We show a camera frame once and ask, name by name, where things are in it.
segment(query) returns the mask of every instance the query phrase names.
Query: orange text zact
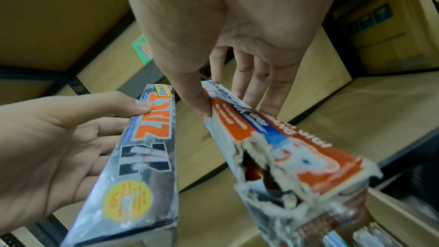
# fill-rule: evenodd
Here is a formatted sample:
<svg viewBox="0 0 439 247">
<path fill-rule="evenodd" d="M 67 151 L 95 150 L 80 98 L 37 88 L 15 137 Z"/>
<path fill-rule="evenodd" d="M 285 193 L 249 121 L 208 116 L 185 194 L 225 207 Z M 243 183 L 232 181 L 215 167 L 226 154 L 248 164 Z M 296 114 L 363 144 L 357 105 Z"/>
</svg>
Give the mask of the orange text zact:
<svg viewBox="0 0 439 247">
<path fill-rule="evenodd" d="M 162 100 L 163 104 L 155 105 L 155 100 Z M 135 139 L 143 139 L 146 134 L 157 138 L 168 139 L 171 137 L 171 97 L 160 97 L 156 93 L 149 95 L 148 101 L 153 104 L 152 112 L 139 117 Z"/>
</svg>

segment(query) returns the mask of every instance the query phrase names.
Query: torn box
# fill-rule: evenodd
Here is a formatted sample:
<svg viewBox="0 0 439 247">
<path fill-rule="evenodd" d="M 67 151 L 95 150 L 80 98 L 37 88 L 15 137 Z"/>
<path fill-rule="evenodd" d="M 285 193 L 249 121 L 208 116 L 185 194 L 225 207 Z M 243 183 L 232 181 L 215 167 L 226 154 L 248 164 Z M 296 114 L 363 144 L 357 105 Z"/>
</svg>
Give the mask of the torn box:
<svg viewBox="0 0 439 247">
<path fill-rule="evenodd" d="M 146 115 L 130 119 L 121 141 L 61 247 L 172 247 L 178 217 L 173 88 L 146 86 Z"/>
<path fill-rule="evenodd" d="M 375 163 L 254 111 L 222 85 L 202 84 L 213 110 L 205 124 L 270 246 L 305 246 L 363 213 L 368 180 L 381 176 Z"/>
</svg>

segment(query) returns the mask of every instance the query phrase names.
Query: finger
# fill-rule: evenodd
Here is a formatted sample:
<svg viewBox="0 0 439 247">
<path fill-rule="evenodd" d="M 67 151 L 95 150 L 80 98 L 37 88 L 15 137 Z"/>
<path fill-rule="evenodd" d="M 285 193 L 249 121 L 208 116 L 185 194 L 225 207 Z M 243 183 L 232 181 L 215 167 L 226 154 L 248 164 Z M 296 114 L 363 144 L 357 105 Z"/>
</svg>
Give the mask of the finger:
<svg viewBox="0 0 439 247">
<path fill-rule="evenodd" d="M 168 78 L 180 98 L 189 106 L 198 109 L 204 116 L 212 116 L 212 106 L 209 94 L 201 86 L 198 71 L 182 73 L 169 70 L 164 65 L 160 70 Z"/>
<path fill-rule="evenodd" d="M 85 177 L 82 182 L 79 184 L 78 189 L 75 193 L 74 203 L 85 201 L 90 195 L 93 186 L 95 186 L 98 176 L 89 176 Z"/>
<path fill-rule="evenodd" d="M 256 108 L 268 87 L 270 67 L 262 59 L 255 56 L 255 69 L 243 101 Z"/>
<path fill-rule="evenodd" d="M 260 111 L 277 117 L 287 98 L 297 71 L 299 63 L 285 67 L 272 67 L 267 94 L 262 102 Z"/>
<path fill-rule="evenodd" d="M 212 74 L 212 80 L 216 83 L 222 82 L 226 54 L 227 47 L 215 47 L 210 53 L 210 72 Z"/>
<path fill-rule="evenodd" d="M 233 53 L 236 59 L 236 70 L 233 75 L 232 93 L 242 99 L 246 94 L 250 80 L 252 80 L 254 58 L 253 55 L 235 48 Z"/>
<path fill-rule="evenodd" d="M 91 166 L 90 171 L 88 172 L 89 176 L 99 176 L 104 170 L 105 165 L 107 164 L 110 156 L 100 156 L 96 159 L 96 161 Z"/>
<path fill-rule="evenodd" d="M 98 128 L 98 136 L 120 135 L 127 127 L 128 118 L 109 118 L 103 117 L 91 120 L 86 124 L 95 124 Z"/>
<path fill-rule="evenodd" d="M 43 117 L 63 127 L 74 127 L 107 115 L 131 117 L 146 114 L 152 109 L 151 103 L 118 91 L 76 97 L 46 97 L 35 100 L 35 104 Z"/>
<path fill-rule="evenodd" d="M 109 154 L 120 141 L 120 135 L 103 136 L 93 140 L 92 144 L 97 146 L 101 154 Z"/>
</svg>

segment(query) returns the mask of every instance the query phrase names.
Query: green sticker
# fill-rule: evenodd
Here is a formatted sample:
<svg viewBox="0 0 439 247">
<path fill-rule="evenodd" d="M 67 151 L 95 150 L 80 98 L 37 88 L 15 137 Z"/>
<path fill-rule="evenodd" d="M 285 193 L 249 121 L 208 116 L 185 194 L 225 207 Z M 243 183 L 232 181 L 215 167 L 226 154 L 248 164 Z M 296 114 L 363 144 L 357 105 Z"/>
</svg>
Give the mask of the green sticker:
<svg viewBox="0 0 439 247">
<path fill-rule="evenodd" d="M 152 55 L 151 46 L 146 40 L 145 35 L 140 35 L 131 45 L 144 65 L 153 59 L 154 56 Z"/>
</svg>

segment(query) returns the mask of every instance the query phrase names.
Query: yellow circle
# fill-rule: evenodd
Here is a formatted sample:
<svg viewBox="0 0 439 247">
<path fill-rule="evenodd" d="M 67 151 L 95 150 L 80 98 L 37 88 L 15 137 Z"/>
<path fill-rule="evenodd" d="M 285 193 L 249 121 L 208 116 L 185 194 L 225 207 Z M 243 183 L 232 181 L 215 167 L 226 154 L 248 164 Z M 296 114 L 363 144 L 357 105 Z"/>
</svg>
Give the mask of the yellow circle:
<svg viewBox="0 0 439 247">
<path fill-rule="evenodd" d="M 141 217 L 152 204 L 148 186 L 135 180 L 116 183 L 104 196 L 102 210 L 111 220 L 128 222 Z"/>
</svg>

